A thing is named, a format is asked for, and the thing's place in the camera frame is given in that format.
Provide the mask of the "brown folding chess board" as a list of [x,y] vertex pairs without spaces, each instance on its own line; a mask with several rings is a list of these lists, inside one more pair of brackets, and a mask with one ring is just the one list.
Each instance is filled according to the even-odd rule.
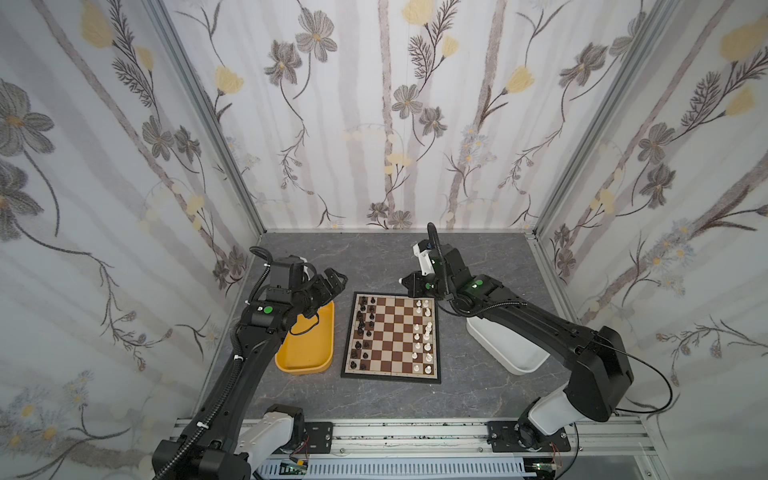
[[430,298],[358,291],[340,375],[441,382],[438,310]]

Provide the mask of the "yellow plastic tray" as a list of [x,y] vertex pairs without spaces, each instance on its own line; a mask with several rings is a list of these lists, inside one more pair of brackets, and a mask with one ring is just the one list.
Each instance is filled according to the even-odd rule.
[[277,368],[295,376],[327,370],[333,358],[334,325],[334,302],[321,307],[315,317],[299,316],[275,356]]

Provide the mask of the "white plastic tray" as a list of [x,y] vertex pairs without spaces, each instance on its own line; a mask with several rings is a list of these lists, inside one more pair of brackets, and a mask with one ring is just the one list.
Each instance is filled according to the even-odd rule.
[[466,319],[466,328],[470,336],[513,375],[533,373],[550,357],[542,348],[498,323],[470,317]]

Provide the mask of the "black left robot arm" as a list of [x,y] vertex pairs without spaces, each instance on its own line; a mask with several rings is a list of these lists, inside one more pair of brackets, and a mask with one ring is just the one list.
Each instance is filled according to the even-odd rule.
[[250,479],[274,451],[303,442],[303,412],[277,406],[249,440],[241,437],[248,406],[266,368],[299,317],[312,318],[344,290],[346,275],[318,272],[307,260],[274,257],[254,246],[265,270],[230,332],[231,356],[206,400],[175,440],[152,456],[158,479]]

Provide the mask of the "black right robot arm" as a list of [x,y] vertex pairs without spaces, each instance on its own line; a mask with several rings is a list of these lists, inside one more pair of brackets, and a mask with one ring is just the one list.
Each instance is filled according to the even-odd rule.
[[445,301],[450,311],[478,317],[513,332],[558,360],[568,382],[532,402],[518,417],[519,432],[551,436],[573,422],[606,422],[634,380],[621,336],[609,327],[596,331],[529,303],[488,275],[473,275],[460,252],[435,241],[413,246],[419,269],[400,279],[408,295]]

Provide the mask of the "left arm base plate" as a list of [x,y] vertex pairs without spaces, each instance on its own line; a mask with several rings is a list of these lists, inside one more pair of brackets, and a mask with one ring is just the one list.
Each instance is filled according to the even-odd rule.
[[330,454],[332,450],[334,424],[332,422],[308,422],[304,426],[303,440],[292,452],[296,456]]

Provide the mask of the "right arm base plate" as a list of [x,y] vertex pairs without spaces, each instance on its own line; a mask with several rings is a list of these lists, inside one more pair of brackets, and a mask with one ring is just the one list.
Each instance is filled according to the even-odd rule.
[[528,423],[518,425],[516,420],[489,421],[487,443],[494,453],[563,453],[572,450],[563,428],[545,436]]

